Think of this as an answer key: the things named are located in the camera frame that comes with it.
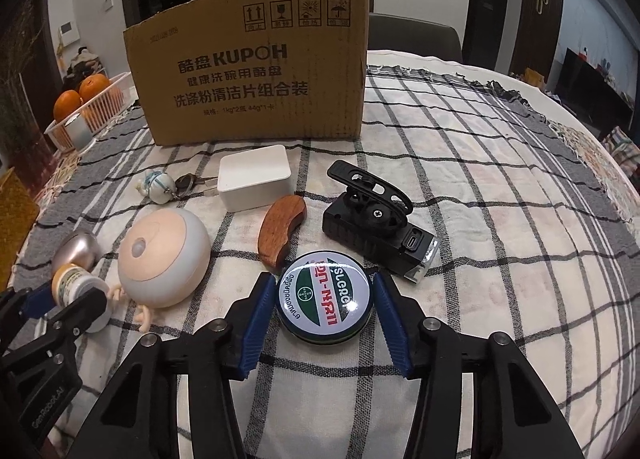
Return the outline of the small white pill bottle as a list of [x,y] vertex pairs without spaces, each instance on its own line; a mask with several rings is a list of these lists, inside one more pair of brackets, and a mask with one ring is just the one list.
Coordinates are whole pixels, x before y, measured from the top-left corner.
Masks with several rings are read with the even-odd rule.
[[56,306],[67,307],[77,301],[82,294],[96,289],[103,292],[104,297],[110,292],[106,282],[90,271],[74,263],[63,264],[55,271],[51,291]]

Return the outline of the grey haired doll head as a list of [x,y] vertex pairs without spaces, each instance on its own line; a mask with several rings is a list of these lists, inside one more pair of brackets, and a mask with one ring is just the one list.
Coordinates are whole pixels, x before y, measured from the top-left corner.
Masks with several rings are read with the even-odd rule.
[[136,304],[134,322],[151,329],[157,309],[182,302],[202,282],[212,242],[206,227],[184,208],[160,208],[131,226],[118,251],[118,283],[108,297]]

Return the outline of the round green white tin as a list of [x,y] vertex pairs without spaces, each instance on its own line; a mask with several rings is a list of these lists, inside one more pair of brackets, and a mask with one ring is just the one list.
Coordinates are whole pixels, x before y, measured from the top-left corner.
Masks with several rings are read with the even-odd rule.
[[278,282],[283,326],[307,343],[333,345],[353,338],[369,321],[371,283],[352,257],[334,251],[302,255]]

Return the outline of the black bike light mount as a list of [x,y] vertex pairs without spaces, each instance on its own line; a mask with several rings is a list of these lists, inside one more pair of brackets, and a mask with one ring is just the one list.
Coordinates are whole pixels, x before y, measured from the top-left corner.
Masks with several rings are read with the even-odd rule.
[[409,222],[413,203],[399,188],[343,160],[326,175],[345,186],[323,213],[322,231],[367,261],[412,283],[420,283],[439,240]]

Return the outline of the brown wooden curved handle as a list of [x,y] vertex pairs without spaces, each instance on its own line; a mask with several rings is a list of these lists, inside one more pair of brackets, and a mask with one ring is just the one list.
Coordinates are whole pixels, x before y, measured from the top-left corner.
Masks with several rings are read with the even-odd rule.
[[268,268],[279,269],[290,252],[294,231],[306,219],[302,197],[289,194],[278,199],[266,213],[257,240],[259,260]]

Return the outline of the white astronaut keychain figure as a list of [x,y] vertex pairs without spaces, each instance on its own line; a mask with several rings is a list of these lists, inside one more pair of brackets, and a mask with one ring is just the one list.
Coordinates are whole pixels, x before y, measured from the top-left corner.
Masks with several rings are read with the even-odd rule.
[[137,192],[155,204],[166,204],[177,198],[175,181],[165,172],[145,171],[136,185]]

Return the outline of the black key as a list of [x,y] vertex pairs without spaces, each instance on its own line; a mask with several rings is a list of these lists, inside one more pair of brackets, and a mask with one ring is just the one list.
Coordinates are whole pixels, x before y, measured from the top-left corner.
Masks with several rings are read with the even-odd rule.
[[175,180],[175,196],[177,198],[186,197],[188,193],[199,185],[203,185],[204,182],[204,178],[198,177],[195,174],[184,174]]

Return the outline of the white power adapter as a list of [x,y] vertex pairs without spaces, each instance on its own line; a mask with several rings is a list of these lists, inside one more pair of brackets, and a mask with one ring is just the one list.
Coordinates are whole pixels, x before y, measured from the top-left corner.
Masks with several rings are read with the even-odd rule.
[[224,156],[215,185],[205,197],[219,197],[235,213],[273,204],[294,193],[292,171],[283,145],[272,145]]

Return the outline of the plaid grey white tablecloth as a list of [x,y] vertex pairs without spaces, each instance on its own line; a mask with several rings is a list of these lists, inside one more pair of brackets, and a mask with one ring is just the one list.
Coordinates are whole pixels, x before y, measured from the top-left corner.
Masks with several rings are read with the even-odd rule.
[[[293,257],[316,250],[350,254],[328,239],[324,210],[344,187],[326,176],[337,160],[391,182],[414,203],[410,222],[440,240],[418,284],[395,278],[427,316],[486,337],[504,331],[532,363],[572,427],[586,458],[604,458],[639,407],[639,245],[594,172],[537,110],[498,88],[426,70],[372,67],[361,137],[284,142],[307,218]],[[117,252],[134,222],[157,209],[137,192],[145,171],[213,177],[223,156],[258,142],[154,145],[134,109],[82,157],[58,199],[35,223],[12,285],[51,275],[60,241],[92,231],[104,257],[94,272],[118,283]],[[264,269],[257,236],[266,208],[228,213],[217,197],[178,201],[210,239],[204,286],[154,314],[161,337],[194,332],[245,297]],[[84,385],[58,420],[75,437],[93,403],[140,335],[134,305],[116,307],[107,326],[82,337]],[[401,458],[418,382],[392,366],[373,314],[343,345],[311,346],[273,317],[257,370],[232,383],[251,458]]]

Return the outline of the white plastic fruit basket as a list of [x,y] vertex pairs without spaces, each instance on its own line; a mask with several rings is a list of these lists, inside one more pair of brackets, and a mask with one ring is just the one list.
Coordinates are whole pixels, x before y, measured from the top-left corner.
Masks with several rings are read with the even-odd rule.
[[[110,86],[78,109],[78,113],[84,117],[92,135],[99,134],[116,115],[124,112],[137,99],[132,91],[134,81],[132,81],[131,72],[118,74],[111,78],[110,82]],[[64,123],[52,121],[44,133],[60,153],[75,149]]]

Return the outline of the orange front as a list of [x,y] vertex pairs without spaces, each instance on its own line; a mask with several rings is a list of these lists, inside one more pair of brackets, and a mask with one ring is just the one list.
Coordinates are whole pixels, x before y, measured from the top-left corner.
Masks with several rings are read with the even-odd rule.
[[56,123],[61,123],[69,115],[74,113],[84,104],[81,96],[76,90],[70,89],[63,92],[55,101],[53,106],[53,119]]

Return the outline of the orange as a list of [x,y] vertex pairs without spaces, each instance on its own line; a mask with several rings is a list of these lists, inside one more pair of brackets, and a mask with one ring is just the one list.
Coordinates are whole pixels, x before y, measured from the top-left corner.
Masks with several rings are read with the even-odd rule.
[[82,80],[78,88],[78,94],[83,102],[88,102],[92,98],[98,96],[99,93],[102,93],[110,85],[110,79],[104,74],[92,74]]
[[70,89],[63,92],[55,101],[53,106],[53,119],[56,123],[61,123],[69,115],[74,113],[84,104],[81,96],[76,90]]

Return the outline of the orange back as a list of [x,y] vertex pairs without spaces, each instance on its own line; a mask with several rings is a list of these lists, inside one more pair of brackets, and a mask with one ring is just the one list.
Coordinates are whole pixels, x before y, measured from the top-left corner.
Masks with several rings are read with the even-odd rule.
[[78,94],[83,102],[88,102],[92,98],[98,96],[99,93],[102,93],[110,85],[110,79],[104,74],[92,74],[82,80],[78,88]]

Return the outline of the brown cardboard box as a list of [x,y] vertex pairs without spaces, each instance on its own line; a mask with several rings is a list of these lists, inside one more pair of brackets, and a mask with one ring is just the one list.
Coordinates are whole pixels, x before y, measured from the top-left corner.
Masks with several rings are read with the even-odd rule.
[[370,0],[190,0],[124,33],[154,141],[359,137]]

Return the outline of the black tv cabinet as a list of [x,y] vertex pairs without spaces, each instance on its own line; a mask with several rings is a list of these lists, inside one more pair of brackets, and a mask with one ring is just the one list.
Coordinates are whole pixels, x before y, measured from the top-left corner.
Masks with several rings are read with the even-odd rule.
[[565,52],[555,94],[577,119],[601,139],[619,127],[629,134],[634,112],[604,76],[569,48]]

